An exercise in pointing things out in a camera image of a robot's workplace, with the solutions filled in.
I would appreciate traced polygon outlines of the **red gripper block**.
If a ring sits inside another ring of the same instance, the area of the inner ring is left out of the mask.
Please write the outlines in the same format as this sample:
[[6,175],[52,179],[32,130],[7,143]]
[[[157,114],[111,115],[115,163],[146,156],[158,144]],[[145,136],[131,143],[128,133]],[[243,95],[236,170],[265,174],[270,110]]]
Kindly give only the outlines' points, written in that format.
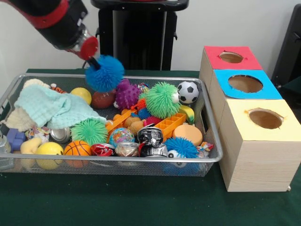
[[91,70],[97,71],[101,69],[98,57],[93,57],[98,51],[98,40],[94,36],[80,37],[72,48],[67,49],[83,60],[87,60]]

